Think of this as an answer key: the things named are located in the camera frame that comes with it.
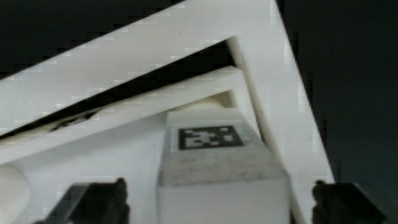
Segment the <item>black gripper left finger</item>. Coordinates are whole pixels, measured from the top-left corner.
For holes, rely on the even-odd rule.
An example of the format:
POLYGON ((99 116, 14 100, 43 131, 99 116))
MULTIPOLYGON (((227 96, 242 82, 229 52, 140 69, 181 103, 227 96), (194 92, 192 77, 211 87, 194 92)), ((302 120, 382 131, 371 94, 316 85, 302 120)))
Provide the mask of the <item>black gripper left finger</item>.
POLYGON ((114 183, 74 184, 46 218, 34 224, 130 224, 124 179, 114 183))

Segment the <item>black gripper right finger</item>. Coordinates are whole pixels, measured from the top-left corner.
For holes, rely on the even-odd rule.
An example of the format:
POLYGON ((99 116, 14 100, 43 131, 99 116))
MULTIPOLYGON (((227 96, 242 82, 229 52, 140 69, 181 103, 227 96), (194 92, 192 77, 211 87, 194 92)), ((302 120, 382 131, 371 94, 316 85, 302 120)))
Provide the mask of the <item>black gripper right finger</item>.
POLYGON ((387 216, 353 183, 316 181, 313 224, 387 224, 387 216))

